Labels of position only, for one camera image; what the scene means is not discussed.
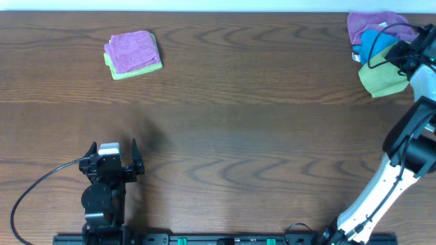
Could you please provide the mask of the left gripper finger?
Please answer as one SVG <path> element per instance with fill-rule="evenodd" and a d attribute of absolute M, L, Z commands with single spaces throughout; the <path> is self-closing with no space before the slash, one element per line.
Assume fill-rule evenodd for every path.
<path fill-rule="evenodd" d="M 88 149 L 87 153 L 84 155 L 84 158 L 92 159 L 97 155 L 97 143 L 93 142 L 91 147 Z"/>
<path fill-rule="evenodd" d="M 136 139 L 132 139 L 132 161 L 135 167 L 143 167 L 142 155 L 138 150 Z"/>

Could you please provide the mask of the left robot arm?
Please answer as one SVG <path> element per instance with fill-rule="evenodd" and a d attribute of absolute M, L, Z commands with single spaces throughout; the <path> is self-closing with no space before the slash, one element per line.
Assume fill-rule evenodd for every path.
<path fill-rule="evenodd" d="M 144 163 L 136 140 L 131 143 L 132 161 L 122 166 L 121 148 L 117 142 L 94 142 L 79 162 L 79 170 L 91 185 L 81 197 L 87 225 L 96 232 L 118 229 L 125 221 L 125 185 L 144 174 Z"/>

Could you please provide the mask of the light green microfiber cloth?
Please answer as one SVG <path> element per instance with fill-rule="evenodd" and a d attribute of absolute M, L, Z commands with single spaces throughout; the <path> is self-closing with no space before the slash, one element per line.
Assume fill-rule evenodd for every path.
<path fill-rule="evenodd" d="M 387 62 L 374 69 L 370 69 L 365 64 L 359 70 L 358 75 L 363 87 L 372 98 L 376 98 L 399 93 L 406 89 L 409 84 L 407 77 L 400 76 L 398 72 L 398 67 Z"/>

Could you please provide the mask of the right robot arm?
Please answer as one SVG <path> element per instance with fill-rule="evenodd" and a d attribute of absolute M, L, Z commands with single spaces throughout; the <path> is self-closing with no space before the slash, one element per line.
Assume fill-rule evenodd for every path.
<path fill-rule="evenodd" d="M 376 224 L 411 185 L 435 172 L 435 25 L 415 26 L 412 42 L 399 41 L 386 53 L 390 63 L 407 78 L 415 103 L 395 124 L 383 144 L 384 156 L 371 181 L 346 211 L 313 244 L 388 244 L 372 238 Z"/>

